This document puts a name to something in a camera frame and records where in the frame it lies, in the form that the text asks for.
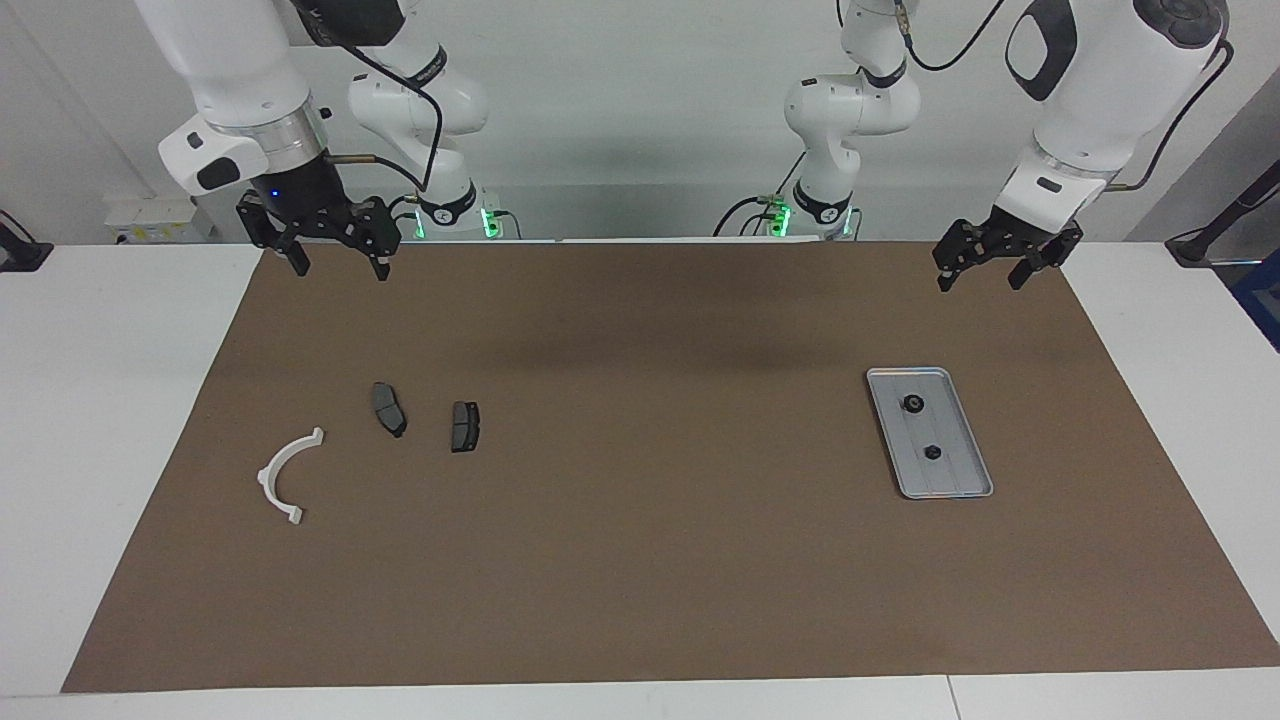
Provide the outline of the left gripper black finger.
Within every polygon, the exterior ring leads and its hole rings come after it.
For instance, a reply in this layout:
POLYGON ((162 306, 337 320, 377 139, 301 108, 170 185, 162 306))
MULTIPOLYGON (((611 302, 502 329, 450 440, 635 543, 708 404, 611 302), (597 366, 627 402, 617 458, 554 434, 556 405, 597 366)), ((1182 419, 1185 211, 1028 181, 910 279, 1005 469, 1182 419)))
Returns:
POLYGON ((986 245, 986 225, 974 225, 966 220, 955 220, 947 228, 933 247, 941 292, 948 292, 963 272, 995 258, 995 251, 986 245))
POLYGON ((1079 245, 1083 234, 1079 225, 1068 225, 1047 242, 1034 247, 1028 246, 1023 258, 1009 273, 1010 288, 1019 291, 1036 273, 1061 266, 1079 245))

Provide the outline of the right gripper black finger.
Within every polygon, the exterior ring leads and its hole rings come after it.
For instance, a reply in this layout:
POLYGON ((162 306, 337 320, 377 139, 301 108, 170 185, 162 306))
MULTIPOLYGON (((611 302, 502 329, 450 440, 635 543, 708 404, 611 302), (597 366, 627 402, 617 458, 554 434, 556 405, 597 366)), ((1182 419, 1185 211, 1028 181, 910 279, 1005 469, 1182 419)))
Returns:
POLYGON ((273 251, 276 256, 285 259, 297 277, 308 274, 311 263, 302 243, 297 240, 297 229, 293 227, 276 228, 257 193, 241 196, 237 202, 237 215, 255 247, 273 251))
POLYGON ((388 281, 390 260, 401 245, 401 231, 381 197, 347 204, 346 247, 361 252, 379 282, 388 281))

